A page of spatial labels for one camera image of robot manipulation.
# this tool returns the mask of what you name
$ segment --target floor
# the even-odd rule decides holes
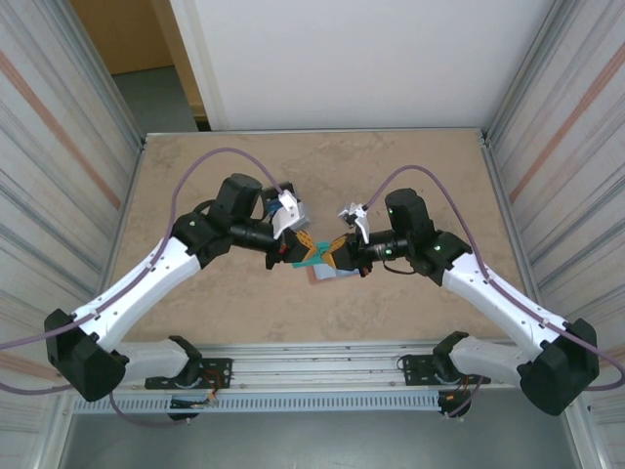
[[[484,390],[462,422],[431,411],[286,412],[200,415],[189,427],[146,429],[80,415],[60,468],[574,469],[567,432],[563,418],[515,390]]]
[[[197,132],[183,85],[172,66],[113,75],[145,133]]]

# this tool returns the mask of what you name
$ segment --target corrugated metal panel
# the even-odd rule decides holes
[[[71,311],[97,293],[141,152],[84,37],[63,1],[0,2],[0,342],[40,332],[53,309]],[[43,344],[0,354],[0,367],[55,374]],[[3,469],[33,461],[47,406],[0,394]]]
[[[625,361],[625,2],[568,7],[488,137],[544,302]],[[587,399],[617,466],[625,390]]]

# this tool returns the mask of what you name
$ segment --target beige tabletop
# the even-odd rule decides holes
[[[471,130],[150,136],[114,279],[140,262],[162,236],[171,192],[183,173],[198,156],[219,147],[244,149],[278,181],[294,183],[310,210],[308,232],[316,241],[346,231],[336,217],[341,204],[364,203],[398,166],[426,166],[456,200],[486,263],[512,284],[521,284],[477,134]],[[187,181],[178,214],[213,198],[222,180],[233,172],[269,183],[241,156],[217,155]],[[403,173],[387,192],[403,187],[425,198],[438,229],[464,238],[453,212],[426,176]],[[369,222],[373,231],[390,226],[383,197],[369,210]],[[397,261],[394,267],[406,264]],[[127,339],[160,340],[180,334],[198,345],[440,339],[454,330],[481,338],[502,336],[469,303],[427,278],[393,275],[375,265],[367,278],[311,284],[305,269],[280,264],[266,271],[261,253],[234,247],[170,292]]]

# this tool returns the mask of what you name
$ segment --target wooden door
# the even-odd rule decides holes
[[[173,65],[151,0],[70,0],[111,75]]]

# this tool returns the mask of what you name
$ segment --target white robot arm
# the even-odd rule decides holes
[[[368,224],[361,219],[366,215],[344,210],[339,216],[355,226],[356,232],[335,239],[322,256],[324,261],[337,269],[358,269],[366,277],[374,262],[404,257],[413,269],[408,274],[429,277],[465,298],[516,344],[497,345],[454,332],[434,348],[434,365],[444,381],[453,382],[462,375],[485,376],[519,387],[547,413],[562,413],[597,378],[599,359],[547,324],[596,347],[593,327],[584,320],[569,323],[542,309],[487,266],[483,266],[485,277],[471,246],[455,234],[435,230],[423,198],[414,190],[391,192],[385,201],[391,230],[364,234],[363,227]],[[504,295],[528,308],[537,319]]]
[[[278,262],[302,262],[314,255],[316,248],[308,235],[291,230],[305,215],[290,191],[278,196],[281,207],[270,222],[251,218],[262,193],[255,179],[233,174],[224,180],[215,200],[181,216],[171,237],[161,240],[109,290],[71,315],[61,310],[48,315],[46,330],[94,316],[47,339],[50,363],[87,401],[104,397],[122,381],[163,376],[187,385],[197,379],[201,354],[184,338],[172,336],[142,344],[121,340],[169,291],[229,252],[232,245],[264,252],[268,269]],[[159,249],[162,242],[166,242],[163,250]],[[144,276],[136,282],[141,273]],[[132,282],[136,284],[122,294]]]

